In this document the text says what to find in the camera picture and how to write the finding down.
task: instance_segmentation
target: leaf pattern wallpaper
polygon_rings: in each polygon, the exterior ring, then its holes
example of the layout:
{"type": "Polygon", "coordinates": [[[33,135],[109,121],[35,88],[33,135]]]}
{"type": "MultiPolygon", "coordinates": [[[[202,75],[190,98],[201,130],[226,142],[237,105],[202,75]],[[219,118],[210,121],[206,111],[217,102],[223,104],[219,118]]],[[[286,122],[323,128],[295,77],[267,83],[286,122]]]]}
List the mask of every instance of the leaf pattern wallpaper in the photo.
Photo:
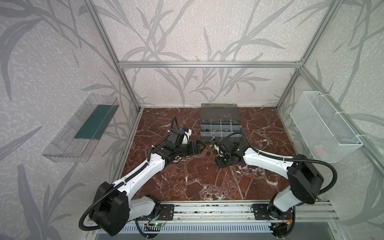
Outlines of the leaf pattern wallpaper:
{"type": "MultiPolygon", "coordinates": [[[[331,1],[94,2],[120,61],[297,61],[331,1]]],[[[124,69],[140,104],[157,107],[275,106],[293,71],[124,69]]]]}
{"type": "Polygon", "coordinates": [[[81,1],[0,1],[0,239],[79,239],[137,111],[81,1]],[[90,93],[120,107],[87,163],[41,155],[90,93]]]}
{"type": "MultiPolygon", "coordinates": [[[[327,92],[384,153],[384,1],[345,0],[306,63],[327,92]]],[[[289,113],[303,91],[299,77],[279,114],[299,153],[310,155],[289,113]]],[[[333,164],[338,182],[322,196],[329,199],[349,239],[382,239],[384,178],[361,149],[333,164]]]]}

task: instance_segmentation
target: transparent acrylic shelf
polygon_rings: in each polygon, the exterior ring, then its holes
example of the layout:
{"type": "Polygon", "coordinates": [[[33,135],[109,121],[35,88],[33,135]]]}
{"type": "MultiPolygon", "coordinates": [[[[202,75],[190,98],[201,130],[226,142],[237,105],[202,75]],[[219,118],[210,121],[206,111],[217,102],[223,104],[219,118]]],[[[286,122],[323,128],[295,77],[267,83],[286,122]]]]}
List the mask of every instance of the transparent acrylic shelf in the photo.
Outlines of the transparent acrylic shelf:
{"type": "Polygon", "coordinates": [[[53,162],[87,162],[118,107],[117,97],[91,93],[43,156],[53,162]]]}

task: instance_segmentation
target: metal vent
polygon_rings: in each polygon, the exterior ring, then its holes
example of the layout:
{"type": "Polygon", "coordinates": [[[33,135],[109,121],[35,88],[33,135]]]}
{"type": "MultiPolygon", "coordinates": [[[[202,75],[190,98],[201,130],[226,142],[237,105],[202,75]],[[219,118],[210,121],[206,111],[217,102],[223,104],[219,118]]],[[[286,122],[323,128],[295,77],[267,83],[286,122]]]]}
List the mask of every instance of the metal vent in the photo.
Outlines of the metal vent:
{"type": "MultiPolygon", "coordinates": [[[[139,223],[143,232],[145,224],[139,223]]],[[[167,223],[164,227],[150,227],[161,233],[270,233],[270,223],[167,223]]],[[[127,223],[119,233],[137,233],[134,223],[127,223]]]]}

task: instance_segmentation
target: white wire mesh basket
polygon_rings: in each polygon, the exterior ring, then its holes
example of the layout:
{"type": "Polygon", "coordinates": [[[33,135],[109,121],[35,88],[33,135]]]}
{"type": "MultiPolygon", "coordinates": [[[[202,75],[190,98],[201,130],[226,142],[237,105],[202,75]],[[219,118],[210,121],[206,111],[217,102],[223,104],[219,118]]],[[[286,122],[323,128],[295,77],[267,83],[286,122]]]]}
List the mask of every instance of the white wire mesh basket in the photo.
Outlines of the white wire mesh basket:
{"type": "Polygon", "coordinates": [[[303,92],[291,117],[316,160],[338,162],[362,146],[340,112],[319,91],[303,92]]]}

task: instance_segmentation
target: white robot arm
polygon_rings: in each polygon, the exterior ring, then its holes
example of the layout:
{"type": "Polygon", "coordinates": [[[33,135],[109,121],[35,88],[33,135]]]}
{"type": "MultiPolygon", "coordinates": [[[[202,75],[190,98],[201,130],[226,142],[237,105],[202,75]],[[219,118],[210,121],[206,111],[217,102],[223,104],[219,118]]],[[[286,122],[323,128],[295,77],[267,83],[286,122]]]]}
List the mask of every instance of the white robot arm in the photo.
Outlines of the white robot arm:
{"type": "Polygon", "coordinates": [[[201,153],[205,145],[200,141],[191,142],[192,131],[187,128],[173,129],[174,117],[167,136],[156,146],[152,146],[148,159],[119,180],[109,184],[102,183],[95,194],[93,204],[85,211],[79,220],[79,228],[92,231],[103,228],[109,235],[116,235],[124,225],[140,216],[155,218],[160,211],[160,202],[156,198],[142,197],[131,200],[133,195],[156,173],[176,158],[201,153]],[[87,227],[84,220],[89,218],[97,226],[87,227]]]}
{"type": "Polygon", "coordinates": [[[310,160],[301,154],[292,157],[261,151],[251,146],[246,135],[244,136],[249,146],[235,142],[230,138],[234,134],[244,135],[243,133],[233,133],[215,143],[215,149],[220,154],[216,158],[220,168],[243,162],[275,172],[289,180],[290,186],[277,193],[268,205],[268,213],[272,219],[278,219],[285,211],[299,203],[314,204],[319,194],[326,192],[336,183],[337,172],[329,163],[310,160]],[[325,165],[332,170],[333,179],[323,189],[321,189],[321,185],[324,178],[313,163],[325,165]]]}

